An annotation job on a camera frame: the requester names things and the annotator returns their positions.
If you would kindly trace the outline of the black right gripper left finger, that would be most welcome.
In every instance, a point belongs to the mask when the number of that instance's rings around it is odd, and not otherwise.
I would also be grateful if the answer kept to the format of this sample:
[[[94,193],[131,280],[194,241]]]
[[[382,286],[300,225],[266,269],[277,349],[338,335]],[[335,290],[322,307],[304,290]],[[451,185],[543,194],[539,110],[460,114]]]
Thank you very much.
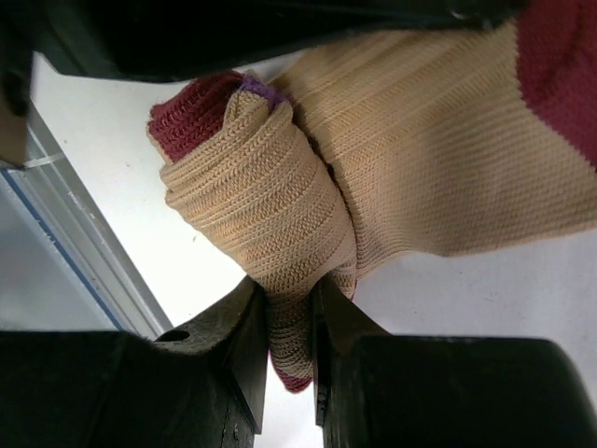
[[[5,331],[5,447],[250,447],[268,343],[262,289],[243,279],[156,340],[125,331]]]

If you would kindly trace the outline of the tan maroon striped sock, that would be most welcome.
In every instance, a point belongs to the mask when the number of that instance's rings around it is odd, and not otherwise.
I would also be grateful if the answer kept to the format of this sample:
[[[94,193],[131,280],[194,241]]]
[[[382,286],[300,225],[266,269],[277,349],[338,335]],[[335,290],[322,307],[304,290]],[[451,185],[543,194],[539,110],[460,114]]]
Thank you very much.
[[[533,1],[489,33],[386,31],[270,82],[199,78],[151,108],[165,201],[264,289],[274,369],[313,378],[309,293],[409,252],[596,225],[596,5]]]

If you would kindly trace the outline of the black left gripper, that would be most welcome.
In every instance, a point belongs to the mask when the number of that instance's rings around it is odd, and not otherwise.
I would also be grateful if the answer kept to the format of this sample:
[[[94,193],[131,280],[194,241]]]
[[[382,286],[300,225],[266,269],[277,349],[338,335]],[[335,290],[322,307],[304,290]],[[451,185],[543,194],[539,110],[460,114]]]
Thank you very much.
[[[67,76],[174,83],[378,30],[492,30],[521,1],[5,1],[1,103],[29,111],[33,57]]]

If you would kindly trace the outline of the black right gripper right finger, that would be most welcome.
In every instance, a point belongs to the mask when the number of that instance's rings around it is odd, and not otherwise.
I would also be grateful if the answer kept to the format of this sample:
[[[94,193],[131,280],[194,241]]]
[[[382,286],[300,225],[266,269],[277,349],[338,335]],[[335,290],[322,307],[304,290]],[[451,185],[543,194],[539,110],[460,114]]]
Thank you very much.
[[[545,339],[398,336],[329,278],[312,299],[315,419],[327,447],[592,447],[596,413]]]

